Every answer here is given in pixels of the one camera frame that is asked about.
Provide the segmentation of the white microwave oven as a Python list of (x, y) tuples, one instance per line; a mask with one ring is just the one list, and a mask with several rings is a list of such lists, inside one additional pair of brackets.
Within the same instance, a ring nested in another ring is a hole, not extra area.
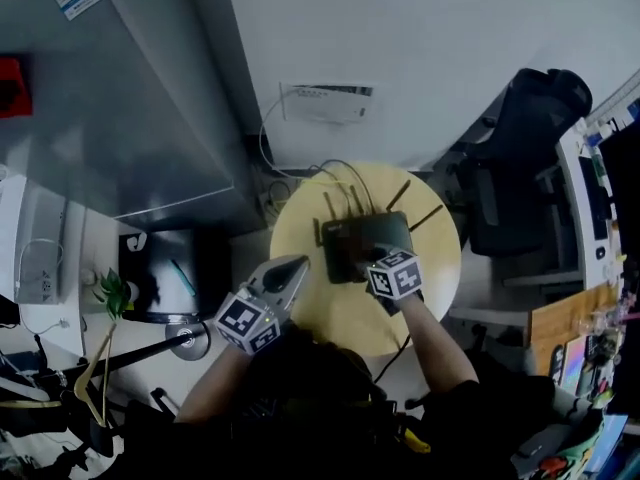
[(0, 295), (20, 304), (58, 302), (64, 197), (0, 165)]

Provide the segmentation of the potted green plant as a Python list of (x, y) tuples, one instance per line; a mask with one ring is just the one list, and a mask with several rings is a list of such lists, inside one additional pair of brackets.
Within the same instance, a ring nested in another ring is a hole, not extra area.
[(131, 286), (113, 269), (110, 269), (106, 276), (99, 277), (93, 294), (96, 300), (106, 308), (107, 314), (113, 321), (119, 320), (126, 311), (134, 309)]

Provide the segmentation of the person's left forearm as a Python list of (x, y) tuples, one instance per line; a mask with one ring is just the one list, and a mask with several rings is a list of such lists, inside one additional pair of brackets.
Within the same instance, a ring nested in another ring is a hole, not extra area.
[(231, 406), (253, 357), (228, 345), (185, 398), (176, 423), (202, 424), (223, 415)]

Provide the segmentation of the black router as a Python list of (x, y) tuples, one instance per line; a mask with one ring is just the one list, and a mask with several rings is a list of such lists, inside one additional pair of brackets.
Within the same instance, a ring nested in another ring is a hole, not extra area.
[(364, 213), (355, 187), (350, 186), (351, 194), (355, 202), (359, 205), (360, 215), (349, 216), (343, 219), (337, 218), (328, 194), (324, 193), (331, 219), (321, 224), (317, 218), (314, 218), (312, 223), (315, 244), (324, 251), (327, 275), (332, 284), (363, 283), (366, 281), (366, 275), (362, 274), (359, 268), (345, 268), (340, 263), (337, 246), (339, 245), (341, 237), (361, 234), (366, 236), (368, 240), (375, 241), (381, 246), (390, 246), (391, 248), (401, 248), (404, 250), (412, 249), (411, 233), (440, 212), (444, 208), (444, 205), (438, 205), (415, 224), (409, 225), (405, 213), (402, 211), (394, 211), (394, 206), (405, 194), (410, 185), (411, 181), (408, 180), (401, 186), (383, 213), (374, 213), (371, 211), (369, 214)]

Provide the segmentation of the red paper decoration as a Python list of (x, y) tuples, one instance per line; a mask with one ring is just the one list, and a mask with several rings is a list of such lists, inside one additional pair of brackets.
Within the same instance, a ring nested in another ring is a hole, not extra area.
[(0, 119), (31, 116), (33, 104), (17, 59), (0, 57)]

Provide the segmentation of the colourful bag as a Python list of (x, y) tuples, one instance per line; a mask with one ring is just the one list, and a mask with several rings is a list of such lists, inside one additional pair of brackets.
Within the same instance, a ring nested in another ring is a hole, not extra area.
[(512, 455), (518, 479), (575, 480), (584, 471), (603, 429), (600, 409), (589, 409), (572, 423), (548, 425)]

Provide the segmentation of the wooden board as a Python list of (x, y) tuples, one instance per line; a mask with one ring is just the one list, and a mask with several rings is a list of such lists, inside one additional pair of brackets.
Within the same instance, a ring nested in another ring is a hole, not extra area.
[(536, 364), (535, 374), (547, 376), (554, 349), (579, 336), (581, 320), (596, 311), (613, 307), (617, 299), (618, 285), (603, 283), (532, 311), (530, 345)]

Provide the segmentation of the yellow clip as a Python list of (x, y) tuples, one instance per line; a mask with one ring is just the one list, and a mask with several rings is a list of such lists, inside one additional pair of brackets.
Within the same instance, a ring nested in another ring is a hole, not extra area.
[(402, 440), (416, 454), (427, 455), (431, 453), (431, 446), (420, 439), (410, 428), (404, 429)]

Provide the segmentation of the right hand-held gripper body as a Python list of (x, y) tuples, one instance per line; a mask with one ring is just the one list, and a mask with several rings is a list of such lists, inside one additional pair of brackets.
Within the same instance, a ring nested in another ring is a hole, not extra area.
[(385, 257), (367, 266), (367, 277), (377, 297), (401, 300), (422, 289), (423, 276), (417, 255), (392, 249)]

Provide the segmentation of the silver refrigerator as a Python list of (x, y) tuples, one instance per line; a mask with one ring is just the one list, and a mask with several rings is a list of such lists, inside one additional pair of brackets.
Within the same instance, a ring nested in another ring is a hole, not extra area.
[(264, 226), (243, 134), (196, 0), (0, 0), (0, 57), (31, 116), (0, 119), (0, 164), (143, 230)]

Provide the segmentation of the black high-back office chair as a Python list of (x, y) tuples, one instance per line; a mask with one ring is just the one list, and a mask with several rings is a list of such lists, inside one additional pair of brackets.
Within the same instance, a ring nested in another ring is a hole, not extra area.
[(466, 217), (472, 252), (490, 258), (542, 247), (553, 200), (536, 176), (555, 164), (559, 140), (593, 103), (586, 82), (566, 69), (523, 68), (498, 100), (497, 114), (479, 120), (489, 137), (462, 145), (461, 160), (449, 168), (460, 187), (449, 209)]

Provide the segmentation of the black monitor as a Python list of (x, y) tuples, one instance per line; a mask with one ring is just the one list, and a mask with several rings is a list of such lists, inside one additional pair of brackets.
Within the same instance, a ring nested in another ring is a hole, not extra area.
[(612, 410), (640, 421), (640, 119), (600, 146), (620, 233), (625, 289), (636, 297), (615, 368)]

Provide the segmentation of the person's black shirt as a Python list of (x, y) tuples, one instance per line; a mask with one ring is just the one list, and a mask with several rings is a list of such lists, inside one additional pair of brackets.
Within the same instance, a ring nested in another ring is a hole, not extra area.
[[(588, 408), (551, 379), (470, 356), (479, 382), (399, 412), (355, 353), (294, 330), (252, 356), (233, 402), (202, 424), (129, 416), (116, 480), (519, 480), (512, 455)], [(431, 446), (416, 454), (410, 428)]]

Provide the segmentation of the black keyboard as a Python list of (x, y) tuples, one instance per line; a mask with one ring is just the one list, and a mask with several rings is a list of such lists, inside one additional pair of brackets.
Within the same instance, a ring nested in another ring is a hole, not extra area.
[(593, 161), (580, 156), (579, 164), (587, 191), (594, 239), (606, 240), (608, 238), (607, 222), (612, 216), (608, 193), (599, 182)]

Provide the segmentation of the white wall network box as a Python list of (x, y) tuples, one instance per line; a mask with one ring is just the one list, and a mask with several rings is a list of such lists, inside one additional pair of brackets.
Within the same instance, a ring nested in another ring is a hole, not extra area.
[(361, 123), (374, 101), (373, 86), (280, 83), (285, 120)]

